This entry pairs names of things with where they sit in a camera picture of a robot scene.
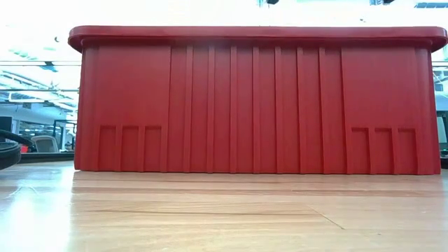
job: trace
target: wooden floor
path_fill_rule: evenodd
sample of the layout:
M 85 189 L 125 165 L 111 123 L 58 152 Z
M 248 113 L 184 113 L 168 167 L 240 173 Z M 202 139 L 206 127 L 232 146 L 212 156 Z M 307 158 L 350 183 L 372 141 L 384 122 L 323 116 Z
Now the wooden floor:
M 0 171 L 0 251 L 448 251 L 441 176 Z

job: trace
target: red plastic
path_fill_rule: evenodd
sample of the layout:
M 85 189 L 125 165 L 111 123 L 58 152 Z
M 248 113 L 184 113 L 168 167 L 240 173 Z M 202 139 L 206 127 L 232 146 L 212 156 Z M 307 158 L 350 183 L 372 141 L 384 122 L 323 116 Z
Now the red plastic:
M 20 147 L 20 153 L 27 153 L 28 152 L 28 146 L 21 146 Z
M 439 174 L 439 27 L 76 27 L 84 171 Z

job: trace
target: chair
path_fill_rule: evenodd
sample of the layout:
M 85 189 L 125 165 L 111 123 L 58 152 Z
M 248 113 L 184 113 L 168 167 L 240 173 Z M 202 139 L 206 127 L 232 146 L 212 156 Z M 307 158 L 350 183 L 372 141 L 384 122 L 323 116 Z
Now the chair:
M 59 153 L 56 139 L 52 136 L 33 136 L 31 140 L 36 144 L 38 153 Z

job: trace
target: vertical rib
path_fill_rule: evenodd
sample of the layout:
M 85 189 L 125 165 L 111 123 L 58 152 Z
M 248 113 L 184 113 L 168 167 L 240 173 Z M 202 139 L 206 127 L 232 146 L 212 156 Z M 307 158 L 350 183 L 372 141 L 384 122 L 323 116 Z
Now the vertical rib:
M 261 112 L 260 112 L 260 50 L 253 48 L 253 173 L 261 170 Z
M 169 92 L 171 89 L 171 70 L 172 70 L 172 47 L 170 46 L 168 48 L 169 54 L 168 54 L 168 65 L 169 65 L 169 73 L 168 73 L 168 87 L 167 87 L 167 93 L 166 93 L 166 109 L 164 113 L 164 122 L 161 129 L 161 136 L 160 136 L 160 171 L 161 172 L 167 172 L 168 167 L 168 132 L 169 132 Z
M 421 71 L 420 71 L 419 65 L 417 63 L 416 48 L 413 48 L 412 52 L 413 52 L 412 60 L 409 64 L 414 69 L 414 71 L 413 71 L 414 77 L 412 79 L 414 81 L 413 85 L 415 86 L 416 90 L 421 90 L 421 86 L 425 87 L 425 85 L 422 85 L 420 74 L 418 74 L 418 73 L 421 73 Z M 416 139 L 415 148 L 416 148 L 416 150 L 415 151 L 417 153 L 417 155 L 416 155 L 416 165 L 417 165 L 416 174 L 417 175 L 422 174 L 422 168 L 424 166 L 423 159 L 421 157 L 427 157 L 425 150 L 422 149 L 422 147 L 425 146 L 425 139 L 420 134 L 420 131 L 425 129 L 424 123 L 426 123 L 426 121 L 424 119 L 422 120 L 421 118 L 425 118 L 427 116 L 422 111 L 422 108 L 425 108 L 425 104 L 423 103 L 423 101 L 424 101 L 424 99 L 419 99 L 418 104 L 416 106 L 417 114 L 419 115 L 418 116 L 419 119 L 417 119 L 415 122 L 415 124 L 416 124 L 416 129 L 415 129 L 415 139 Z
M 237 47 L 230 49 L 230 172 L 236 173 L 238 166 L 238 75 Z
M 96 130 L 93 132 L 93 144 L 94 144 L 94 148 L 93 150 L 96 152 L 96 155 L 92 155 L 93 156 L 93 164 L 95 165 L 94 167 L 92 167 L 92 171 L 93 172 L 99 172 L 99 155 L 101 155 L 101 150 L 99 149 L 99 141 L 100 141 L 100 135 L 101 135 L 101 126 L 98 125 Z
M 123 125 L 117 126 L 117 134 L 115 135 L 115 158 L 116 163 L 114 167 L 115 172 L 121 172 L 121 148 L 123 141 Z
M 276 118 L 276 151 L 277 151 L 277 173 L 283 173 L 285 167 L 284 155 L 284 91 L 281 68 L 281 48 L 276 47 L 274 53 L 275 61 L 275 118 Z
M 393 151 L 393 170 L 392 174 L 398 174 L 399 150 L 398 150 L 398 128 L 392 128 L 392 151 Z
M 138 153 L 137 153 L 137 169 L 139 172 L 145 171 L 145 127 L 139 126 L 139 139 L 138 139 Z
M 211 173 L 214 170 L 214 126 L 215 126 L 215 48 L 209 47 L 209 90 L 207 111 L 207 148 L 206 169 Z
M 183 131 L 183 171 L 190 172 L 191 109 L 193 98 L 193 47 L 187 47 L 185 75 L 185 123 Z
M 375 128 L 368 128 L 368 141 L 369 141 L 369 173 L 376 174 L 375 169 L 375 159 L 373 158 L 373 153 L 375 151 Z
M 299 125 L 299 167 L 297 172 L 301 174 L 307 166 L 307 135 L 306 135 L 306 109 L 305 95 L 302 94 L 302 85 L 305 85 L 305 73 L 303 72 L 303 49 L 297 48 L 297 105 L 298 105 L 298 125 Z
M 327 71 L 325 68 L 325 63 L 326 63 L 326 52 L 325 52 L 325 48 L 319 48 L 319 55 L 318 55 L 318 63 L 319 63 L 319 99 L 321 100 L 321 134 L 322 134 L 322 173 L 323 174 L 327 174 L 328 170 L 327 168 L 327 164 L 326 164 L 326 143 L 328 142 L 328 130 L 326 128 L 326 125 L 324 124 L 323 121 L 323 115 L 324 115 L 324 110 L 326 109 L 326 99 L 323 97 L 323 86 L 325 85 L 325 82 L 328 80 L 327 79 Z
M 343 108 L 343 121 L 345 128 L 345 158 L 346 158 L 346 173 L 353 173 L 353 164 L 351 157 L 353 156 L 353 151 L 351 149 L 351 125 L 347 120 L 347 103 L 345 101 L 347 97 L 347 91 L 344 84 L 344 73 L 350 71 L 349 69 L 344 68 L 344 59 L 343 59 L 344 50 L 341 48 L 341 86 L 342 86 L 342 108 Z

